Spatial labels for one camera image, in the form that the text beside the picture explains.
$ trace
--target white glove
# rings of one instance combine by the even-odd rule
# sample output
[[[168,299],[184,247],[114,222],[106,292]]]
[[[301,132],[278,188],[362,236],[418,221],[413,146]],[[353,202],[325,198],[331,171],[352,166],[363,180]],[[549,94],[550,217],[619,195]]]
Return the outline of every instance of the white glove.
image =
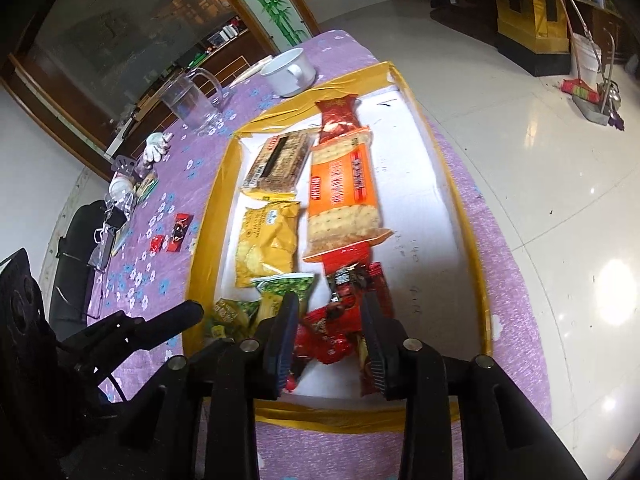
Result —
[[[151,165],[155,162],[160,162],[162,157],[166,155],[169,149],[168,141],[171,140],[173,136],[173,134],[164,134],[161,132],[155,132],[149,135],[146,138],[146,148],[143,152],[145,163]]]

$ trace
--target black pillar base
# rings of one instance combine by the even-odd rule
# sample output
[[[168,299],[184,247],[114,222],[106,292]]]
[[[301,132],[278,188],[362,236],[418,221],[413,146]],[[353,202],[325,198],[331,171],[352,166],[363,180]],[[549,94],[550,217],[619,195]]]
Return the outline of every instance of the black pillar base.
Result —
[[[498,33],[495,40],[498,52],[511,59],[533,76],[565,75],[571,70],[571,53],[536,54],[517,41]]]

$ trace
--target green snack package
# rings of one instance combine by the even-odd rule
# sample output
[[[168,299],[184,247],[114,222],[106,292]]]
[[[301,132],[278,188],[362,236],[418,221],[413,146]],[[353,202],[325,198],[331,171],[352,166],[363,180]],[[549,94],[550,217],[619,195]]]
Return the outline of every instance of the green snack package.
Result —
[[[205,337],[228,337],[235,341],[246,338],[259,306],[260,300],[217,300],[210,315],[205,319]]]
[[[251,284],[258,289],[262,299],[250,333],[253,334],[258,324],[263,320],[274,317],[282,304],[282,298],[289,292],[295,292],[300,302],[300,317],[306,315],[306,303],[309,299],[311,286],[314,284],[315,274],[312,272],[290,272],[276,274],[264,278],[253,278]]]

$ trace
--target glass panel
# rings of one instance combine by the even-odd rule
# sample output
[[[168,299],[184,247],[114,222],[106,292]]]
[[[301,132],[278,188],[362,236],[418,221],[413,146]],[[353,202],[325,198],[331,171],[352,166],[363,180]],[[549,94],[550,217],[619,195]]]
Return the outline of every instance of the glass panel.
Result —
[[[45,57],[118,120],[172,64],[235,15],[226,0],[56,0],[30,57]]]

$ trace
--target yellow tape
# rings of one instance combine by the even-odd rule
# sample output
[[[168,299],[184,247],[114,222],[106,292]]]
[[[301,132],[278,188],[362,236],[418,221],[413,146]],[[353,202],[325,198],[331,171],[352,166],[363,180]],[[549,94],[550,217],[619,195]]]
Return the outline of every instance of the yellow tape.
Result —
[[[276,134],[299,121],[316,115],[318,113],[318,108],[315,105],[316,101],[348,94],[364,95],[392,84],[398,86],[406,98],[414,119],[419,121],[418,126],[426,129],[430,135],[440,167],[446,177],[455,209],[452,214],[456,215],[460,224],[465,251],[469,258],[470,272],[474,281],[480,320],[482,352],[491,354],[490,310],[473,228],[466,217],[462,199],[455,187],[452,174],[447,167],[433,132],[424,118],[413,93],[395,66],[389,62],[378,63],[337,77],[322,86],[310,88],[243,125],[236,131],[235,136],[250,136],[252,133],[258,132]],[[202,219],[200,237],[196,245],[186,287],[186,298],[200,302],[205,312],[208,312],[213,306],[216,281],[223,256],[226,225],[234,194],[236,193],[240,167],[241,149],[236,138],[229,143],[214,180],[204,218]],[[202,324],[184,332],[182,344],[187,355],[191,355],[202,348]],[[458,420],[457,403],[451,403],[450,412],[452,420]],[[403,431],[404,429],[404,408],[367,411],[317,410],[286,402],[260,400],[255,403],[255,416],[259,422],[326,433],[372,433],[375,431]]]

